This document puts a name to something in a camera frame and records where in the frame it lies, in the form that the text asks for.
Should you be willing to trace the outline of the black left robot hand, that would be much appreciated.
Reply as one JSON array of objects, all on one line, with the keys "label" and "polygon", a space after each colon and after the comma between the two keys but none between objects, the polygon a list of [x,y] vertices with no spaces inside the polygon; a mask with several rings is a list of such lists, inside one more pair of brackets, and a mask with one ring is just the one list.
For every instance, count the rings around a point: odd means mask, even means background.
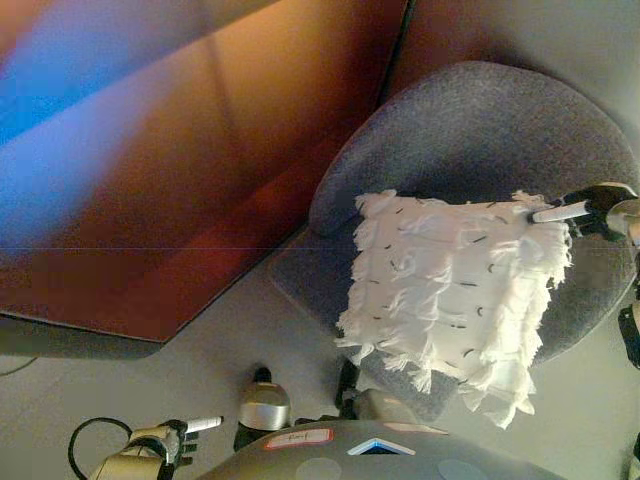
[{"label": "black left robot hand", "polygon": [[166,440],[167,463],[175,468],[189,465],[193,459],[188,453],[195,452],[195,441],[202,431],[212,430],[224,423],[223,416],[203,417],[190,420],[171,419],[163,423],[169,430]]}]

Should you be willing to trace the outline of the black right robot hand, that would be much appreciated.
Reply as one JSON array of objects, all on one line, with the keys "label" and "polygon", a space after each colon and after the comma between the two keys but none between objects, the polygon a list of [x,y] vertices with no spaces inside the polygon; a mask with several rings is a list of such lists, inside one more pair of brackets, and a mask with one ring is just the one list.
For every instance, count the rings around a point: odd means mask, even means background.
[{"label": "black right robot hand", "polygon": [[529,224],[564,223],[572,238],[602,233],[604,218],[615,198],[613,187],[594,185],[553,200],[549,207],[529,213],[527,221]]}]

